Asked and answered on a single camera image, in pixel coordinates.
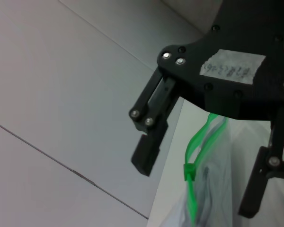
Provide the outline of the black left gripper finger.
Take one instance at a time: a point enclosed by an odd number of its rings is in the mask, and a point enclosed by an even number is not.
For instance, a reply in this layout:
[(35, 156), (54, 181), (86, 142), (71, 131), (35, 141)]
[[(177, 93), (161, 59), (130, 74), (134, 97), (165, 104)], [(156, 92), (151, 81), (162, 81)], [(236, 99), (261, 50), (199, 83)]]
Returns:
[(260, 210), (268, 180), (284, 179), (284, 119), (276, 120), (268, 147), (260, 147), (238, 214), (253, 218)]
[(156, 69), (129, 111), (136, 129), (144, 132), (131, 158), (132, 164), (144, 176), (151, 174), (169, 127), (167, 119), (177, 100), (175, 80)]

